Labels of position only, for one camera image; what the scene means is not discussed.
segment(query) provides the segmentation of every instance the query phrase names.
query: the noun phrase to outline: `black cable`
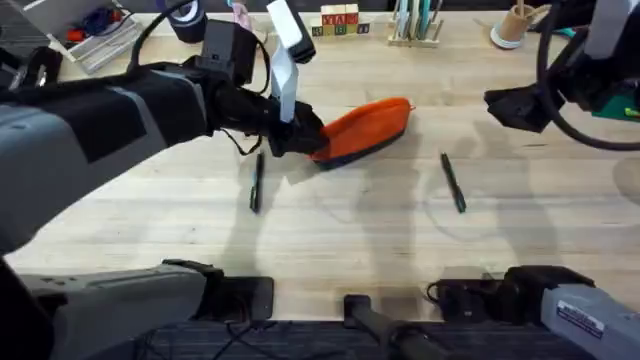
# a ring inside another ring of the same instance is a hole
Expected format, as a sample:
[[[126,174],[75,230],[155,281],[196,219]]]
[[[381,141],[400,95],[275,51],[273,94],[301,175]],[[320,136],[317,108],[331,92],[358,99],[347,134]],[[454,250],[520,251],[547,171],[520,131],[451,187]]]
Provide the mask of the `black cable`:
[[[155,30],[164,19],[166,19],[169,15],[171,15],[172,12],[191,3],[192,1],[193,0],[182,0],[174,4],[173,6],[170,6],[165,11],[161,12],[160,15],[156,16],[156,18],[153,19],[151,24],[149,24],[149,26],[147,26],[142,31],[140,36],[138,36],[138,39],[136,40],[135,44],[133,45],[133,50],[131,50],[131,60],[129,61],[129,66],[127,66],[127,72],[130,72],[135,68],[137,68],[138,66],[140,66],[140,50],[142,49],[142,45],[144,44],[145,40],[147,40],[147,38],[149,37],[149,35],[151,35],[153,30]]]
[[[277,325],[278,323],[272,323],[267,325],[266,327],[263,328],[263,330],[267,330],[270,329],[272,327],[274,327],[275,325]],[[289,357],[284,357],[284,356],[280,356],[277,354],[274,354],[270,351],[267,351],[265,349],[262,349],[254,344],[251,344],[247,341],[245,341],[244,339],[242,339],[242,336],[244,334],[235,334],[233,332],[233,329],[231,328],[231,324],[227,324],[227,334],[229,334],[229,336],[232,339],[236,339],[235,341],[237,341],[238,343],[246,346],[247,348],[257,352],[258,354],[271,359],[271,360],[291,360],[291,358]],[[345,354],[346,351],[344,350],[329,350],[329,351],[324,351],[324,352],[318,352],[318,353],[314,353],[311,355],[307,355],[307,356],[303,356],[302,358],[300,358],[300,360],[319,360],[319,359],[326,359],[326,358],[331,358],[334,356],[338,356],[338,355],[343,355]]]
[[[258,150],[258,148],[260,147],[260,145],[262,145],[262,135],[258,135],[258,140],[256,141],[256,143],[251,147],[251,149],[249,149],[249,151],[245,151],[240,144],[238,144],[238,141],[236,141],[236,139],[233,138],[233,136],[231,136],[231,134],[229,134],[229,132],[226,129],[220,129],[220,131],[222,131],[223,133],[225,133],[227,135],[227,137],[229,139],[231,139],[231,141],[236,145],[236,148],[238,148],[238,152],[240,153],[240,155],[242,156],[247,156],[249,154],[253,154],[256,150]]]
[[[232,336],[232,337],[236,336],[235,333],[233,332],[233,330],[231,329],[231,325],[230,324],[227,324],[227,334],[229,334],[229,336]],[[289,360],[289,358],[278,356],[278,355],[276,355],[276,354],[274,354],[274,353],[272,353],[270,351],[264,350],[264,349],[259,348],[259,347],[255,346],[255,345],[251,344],[251,343],[248,343],[248,342],[244,341],[240,337],[238,337],[237,341],[240,344],[248,347],[249,349],[257,352],[258,354],[261,354],[262,356],[264,356],[264,357],[266,357],[268,359],[271,359],[271,360]]]
[[[231,326],[231,324],[227,324],[227,332],[228,332],[230,326]],[[229,339],[229,341],[227,341],[227,343],[224,344],[224,346],[222,346],[220,348],[220,350],[218,350],[218,352],[215,355],[213,355],[211,360],[218,360],[231,347],[231,345],[233,345],[234,342],[236,342],[238,339],[240,339],[241,337],[246,335],[249,331],[251,331],[251,329],[252,329],[252,325],[249,324],[249,325],[247,325],[247,327],[245,327],[238,334],[234,334],[234,336],[232,336]]]
[[[434,287],[436,287],[438,285],[439,285],[439,281],[432,282],[426,287],[426,289],[424,291],[424,295],[427,298],[427,300],[429,300],[434,305],[438,305],[438,299],[435,298],[433,295],[431,295],[431,289],[433,289]]]
[[[547,15],[546,24],[542,34],[540,35],[540,45],[538,46],[538,59],[536,65],[536,77],[538,81],[538,87],[540,89],[540,100],[542,101],[542,105],[545,108],[545,111],[551,118],[551,120],[556,124],[556,126],[567,136],[570,138],[585,144],[587,146],[591,146],[596,149],[601,150],[611,150],[611,151],[638,151],[640,150],[639,142],[628,142],[628,143],[619,143],[619,142],[611,142],[593,138],[591,136],[585,135],[573,126],[569,124],[560,111],[556,108],[553,99],[551,97],[551,90],[549,86],[549,78],[547,76],[547,62],[549,58],[549,44],[551,43],[551,36],[553,33],[553,29],[558,20],[558,16],[560,14],[560,10],[562,9],[562,5],[560,1],[556,0],[551,6],[551,10],[549,10],[549,14]]]
[[[269,53],[267,52],[267,49],[265,48],[262,41],[257,38],[256,40],[258,41],[258,45],[260,45],[260,50],[262,50],[262,58],[264,59],[264,66],[265,70],[267,71],[264,87],[258,92],[258,94],[262,95],[267,91],[267,89],[269,89],[269,82],[271,80],[271,59],[269,58]]]

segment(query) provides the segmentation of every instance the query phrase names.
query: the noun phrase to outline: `marker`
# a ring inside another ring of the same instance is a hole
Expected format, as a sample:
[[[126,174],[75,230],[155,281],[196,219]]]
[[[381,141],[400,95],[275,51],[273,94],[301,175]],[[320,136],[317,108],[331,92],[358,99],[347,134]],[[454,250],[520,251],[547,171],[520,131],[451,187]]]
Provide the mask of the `marker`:
[[[447,154],[440,154],[440,162],[442,163],[444,174],[447,177],[449,189],[451,189],[451,196],[453,196],[453,201],[456,205],[456,208],[458,209],[458,212],[462,214],[467,210],[467,203],[464,201],[462,190],[460,190],[460,186],[458,186],[458,183],[456,182],[456,175],[453,173],[453,167],[451,166],[451,162],[449,161],[449,157],[447,156]]]
[[[262,207],[262,178],[264,177],[264,152],[260,151],[256,160],[256,170],[253,173],[253,186],[249,198],[249,208],[255,213],[260,213]]]

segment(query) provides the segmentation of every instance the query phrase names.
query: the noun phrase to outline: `wooden tabletop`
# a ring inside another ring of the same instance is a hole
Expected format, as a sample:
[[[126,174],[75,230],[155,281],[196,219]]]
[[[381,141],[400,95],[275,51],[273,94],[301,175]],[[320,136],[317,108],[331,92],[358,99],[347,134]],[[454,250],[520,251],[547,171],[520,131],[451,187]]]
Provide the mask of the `wooden tabletop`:
[[[406,96],[416,108],[398,142],[324,173],[304,156],[267,157],[256,216],[249,210],[255,157],[239,156],[225,136],[200,138],[91,193],[10,263],[54,274],[149,267],[164,258],[211,263],[229,275],[273,277],[277,319],[338,319],[348,293],[371,295],[391,316],[434,318],[421,298],[431,281],[557,264],[640,308],[639,155],[590,149],[553,125],[542,135],[508,130],[486,112],[485,90],[532,82],[537,36],[497,50],[487,33],[502,13],[446,12],[439,49],[396,48],[386,45],[388,14],[363,16],[373,20],[371,35],[316,39],[317,56],[300,66],[298,95],[326,123],[367,102]],[[142,59],[182,61],[199,52],[167,29],[145,44]],[[552,53],[565,43],[554,40]],[[255,88],[264,81],[261,61]],[[100,74],[127,62],[128,53]],[[78,77],[65,63],[62,78]],[[563,112],[591,135],[640,139],[638,125],[592,119],[574,105]],[[253,141],[239,138],[245,147]],[[463,215],[441,151],[466,196]]]

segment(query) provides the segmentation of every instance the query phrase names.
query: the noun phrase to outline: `sticker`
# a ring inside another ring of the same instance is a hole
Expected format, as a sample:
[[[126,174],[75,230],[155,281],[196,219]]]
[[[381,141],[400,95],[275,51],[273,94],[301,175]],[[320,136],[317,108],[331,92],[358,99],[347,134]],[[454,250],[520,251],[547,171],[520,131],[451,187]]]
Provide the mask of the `sticker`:
[[[562,319],[572,323],[580,329],[586,331],[588,334],[602,339],[604,334],[604,323],[593,316],[585,313],[573,305],[569,305],[566,302],[558,301],[558,307],[556,313]]]

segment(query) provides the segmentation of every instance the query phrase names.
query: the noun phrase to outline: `red object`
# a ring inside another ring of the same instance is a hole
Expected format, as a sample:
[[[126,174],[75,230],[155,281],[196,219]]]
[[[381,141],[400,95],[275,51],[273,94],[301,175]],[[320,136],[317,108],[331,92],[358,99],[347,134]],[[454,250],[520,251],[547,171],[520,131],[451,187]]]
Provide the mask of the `red object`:
[[[358,23],[358,13],[347,14],[347,24],[357,24],[357,23]]]
[[[82,42],[86,36],[84,35],[84,31],[80,29],[72,29],[67,31],[67,40],[73,42]]]
[[[322,15],[322,25],[335,25],[336,15]]]
[[[410,113],[409,100],[400,97],[360,106],[322,129],[329,145],[311,159],[334,167],[376,151],[404,133]]]

